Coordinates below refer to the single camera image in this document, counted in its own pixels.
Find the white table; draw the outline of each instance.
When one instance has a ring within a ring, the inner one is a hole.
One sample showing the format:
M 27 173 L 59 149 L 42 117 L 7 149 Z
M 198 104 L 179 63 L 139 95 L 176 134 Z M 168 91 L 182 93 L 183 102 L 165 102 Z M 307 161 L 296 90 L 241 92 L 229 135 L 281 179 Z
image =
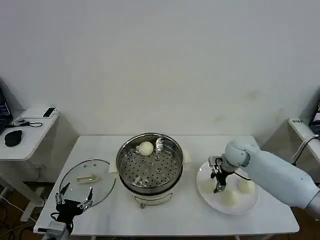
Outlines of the white table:
M 44 205 L 44 200 L 40 197 L 44 188 L 39 187 L 36 192 L 32 191 L 22 182 L 8 162 L 28 160 L 34 154 L 58 116 L 59 115 L 56 114 L 51 118 L 46 119 L 28 119 L 27 121 L 30 121 L 31 123 L 41 122 L 43 125 L 41 127 L 22 126 L 7 128 L 0 135 L 1 178 L 30 200 L 29 205 L 26 207 L 24 214 L 21 217 L 22 222 L 28 221 L 29 216 L 35 207 L 42 207 Z M 14 147 L 8 147 L 5 145 L 5 135 L 15 130 L 22 130 L 21 142 Z
M 70 153 L 52 192 L 34 226 L 46 229 L 50 213 L 56 212 L 55 193 L 64 175 L 89 159 L 111 162 L 131 136 L 80 136 Z M 74 218 L 74 236 L 240 236 L 286 234 L 299 231 L 291 209 L 260 189 L 254 209 L 245 215 L 226 215 L 211 208 L 200 196 L 196 173 L 209 155 L 220 155 L 233 140 L 257 144 L 249 135 L 172 136 L 187 150 L 191 162 L 183 169 L 176 195 L 158 206 L 140 209 L 130 192 L 116 180 L 104 201 Z

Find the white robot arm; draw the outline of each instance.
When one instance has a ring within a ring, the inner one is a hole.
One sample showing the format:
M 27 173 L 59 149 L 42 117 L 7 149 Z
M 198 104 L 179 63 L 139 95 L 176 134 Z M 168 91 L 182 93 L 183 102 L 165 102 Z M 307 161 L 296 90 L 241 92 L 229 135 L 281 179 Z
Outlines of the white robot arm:
M 320 189 L 306 172 L 289 162 L 239 141 L 228 143 L 222 161 L 221 167 L 226 171 L 238 167 L 282 203 L 306 209 L 320 218 Z

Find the dough ball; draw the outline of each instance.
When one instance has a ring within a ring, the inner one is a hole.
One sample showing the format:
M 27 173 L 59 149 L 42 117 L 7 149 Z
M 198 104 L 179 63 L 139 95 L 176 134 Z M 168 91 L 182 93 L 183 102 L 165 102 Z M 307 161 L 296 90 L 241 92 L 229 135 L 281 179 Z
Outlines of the dough ball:
M 142 142 L 138 147 L 139 153 L 143 156 L 148 156 L 154 151 L 154 146 L 149 141 Z
M 225 188 L 221 194 L 221 201 L 226 206 L 234 206 L 239 202 L 239 195 L 236 191 L 230 190 L 228 187 Z
M 213 193 L 214 190 L 216 189 L 216 185 L 217 185 L 217 180 L 216 178 L 208 178 L 206 181 L 204 181 L 202 183 L 202 190 L 205 192 L 205 193 Z
M 245 179 L 238 179 L 237 187 L 243 194 L 252 194 L 255 192 L 255 183 Z

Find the glass lid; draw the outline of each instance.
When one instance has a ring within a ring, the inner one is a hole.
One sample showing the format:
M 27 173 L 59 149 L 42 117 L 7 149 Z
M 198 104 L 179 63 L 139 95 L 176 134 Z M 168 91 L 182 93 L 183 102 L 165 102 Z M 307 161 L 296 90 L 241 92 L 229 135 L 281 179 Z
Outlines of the glass lid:
M 116 179 L 110 164 L 100 159 L 87 160 L 73 167 L 62 179 L 62 199 L 84 202 L 92 191 L 92 206 L 103 201 L 114 188 Z

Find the black mouse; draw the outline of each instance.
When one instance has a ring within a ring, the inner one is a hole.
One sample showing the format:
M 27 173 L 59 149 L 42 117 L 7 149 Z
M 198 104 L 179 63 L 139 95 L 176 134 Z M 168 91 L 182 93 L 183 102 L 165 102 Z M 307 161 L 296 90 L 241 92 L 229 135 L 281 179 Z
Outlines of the black mouse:
M 8 147 L 14 147 L 21 142 L 22 130 L 11 131 L 4 137 L 4 144 Z

